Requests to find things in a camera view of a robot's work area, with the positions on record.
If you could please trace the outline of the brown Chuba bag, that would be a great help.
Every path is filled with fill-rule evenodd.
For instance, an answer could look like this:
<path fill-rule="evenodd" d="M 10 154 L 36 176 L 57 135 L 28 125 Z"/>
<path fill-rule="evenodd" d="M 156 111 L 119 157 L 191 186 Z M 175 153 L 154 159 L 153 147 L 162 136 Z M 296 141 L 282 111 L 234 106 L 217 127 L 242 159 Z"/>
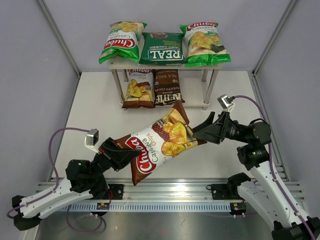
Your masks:
<path fill-rule="evenodd" d="M 189 123 L 183 104 L 178 100 L 166 115 L 151 125 L 113 141 L 120 149 L 141 151 L 130 163 L 133 185 L 182 152 L 207 143 L 193 137 L 194 130 Z"/>
<path fill-rule="evenodd" d="M 154 71 L 152 69 L 130 69 L 122 108 L 155 108 L 153 81 Z"/>

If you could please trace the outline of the brown Kettle chips bag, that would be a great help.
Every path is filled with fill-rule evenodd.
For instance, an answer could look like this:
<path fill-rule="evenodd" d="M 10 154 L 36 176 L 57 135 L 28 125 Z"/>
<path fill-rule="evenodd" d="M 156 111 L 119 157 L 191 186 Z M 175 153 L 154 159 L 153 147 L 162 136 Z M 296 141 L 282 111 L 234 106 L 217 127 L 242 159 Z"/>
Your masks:
<path fill-rule="evenodd" d="M 179 72 L 177 69 L 156 69 L 154 72 L 154 104 L 156 106 L 171 105 L 182 97 Z"/>

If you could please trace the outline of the green Chuba seaweed bag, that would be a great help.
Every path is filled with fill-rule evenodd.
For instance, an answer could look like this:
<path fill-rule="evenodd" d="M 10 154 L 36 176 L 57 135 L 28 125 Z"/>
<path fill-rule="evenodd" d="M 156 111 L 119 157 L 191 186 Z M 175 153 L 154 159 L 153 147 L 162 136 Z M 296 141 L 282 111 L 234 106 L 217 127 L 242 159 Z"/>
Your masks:
<path fill-rule="evenodd" d="M 181 25 L 188 47 L 186 67 L 213 66 L 232 61 L 218 34 L 218 23 L 200 21 Z"/>
<path fill-rule="evenodd" d="M 98 59 L 99 64 L 120 57 L 140 60 L 139 43 L 147 24 L 139 21 L 119 21 L 110 25 L 110 33 Z"/>

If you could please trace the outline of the green Real chips bag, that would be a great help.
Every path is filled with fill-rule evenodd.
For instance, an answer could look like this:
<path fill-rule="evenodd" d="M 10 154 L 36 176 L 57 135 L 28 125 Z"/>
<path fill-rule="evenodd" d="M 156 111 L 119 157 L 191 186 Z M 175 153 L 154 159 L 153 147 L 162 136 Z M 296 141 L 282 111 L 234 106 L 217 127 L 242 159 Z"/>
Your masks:
<path fill-rule="evenodd" d="M 173 32 L 143 32 L 141 65 L 183 65 L 183 34 Z"/>

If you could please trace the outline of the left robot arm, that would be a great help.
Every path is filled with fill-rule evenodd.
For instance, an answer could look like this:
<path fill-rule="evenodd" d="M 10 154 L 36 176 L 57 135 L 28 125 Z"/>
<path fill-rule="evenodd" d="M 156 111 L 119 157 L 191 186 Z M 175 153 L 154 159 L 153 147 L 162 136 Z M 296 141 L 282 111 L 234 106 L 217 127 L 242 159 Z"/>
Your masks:
<path fill-rule="evenodd" d="M 41 220 L 54 212 L 82 200 L 100 200 L 109 193 L 104 172 L 119 171 L 142 153 L 140 149 L 118 148 L 112 138 L 99 147 L 92 161 L 71 160 L 66 177 L 55 186 L 32 196 L 16 195 L 11 199 L 14 226 L 25 231 L 38 226 Z"/>

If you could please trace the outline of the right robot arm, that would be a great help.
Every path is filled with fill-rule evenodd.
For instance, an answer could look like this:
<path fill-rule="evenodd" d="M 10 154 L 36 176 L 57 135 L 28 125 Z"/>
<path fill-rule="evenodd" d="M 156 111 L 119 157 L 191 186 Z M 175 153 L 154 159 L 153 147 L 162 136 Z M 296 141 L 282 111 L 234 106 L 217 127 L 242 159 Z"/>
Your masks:
<path fill-rule="evenodd" d="M 227 193 L 249 203 L 268 224 L 274 240 L 315 240 L 320 235 L 320 219 L 311 217 L 296 201 L 279 176 L 272 161 L 271 127 L 263 119 L 248 125 L 240 124 L 223 111 L 214 120 L 215 113 L 196 126 L 194 138 L 220 144 L 224 139 L 243 143 L 236 149 L 242 165 L 255 178 L 260 188 L 245 173 L 237 173 L 227 180 Z"/>

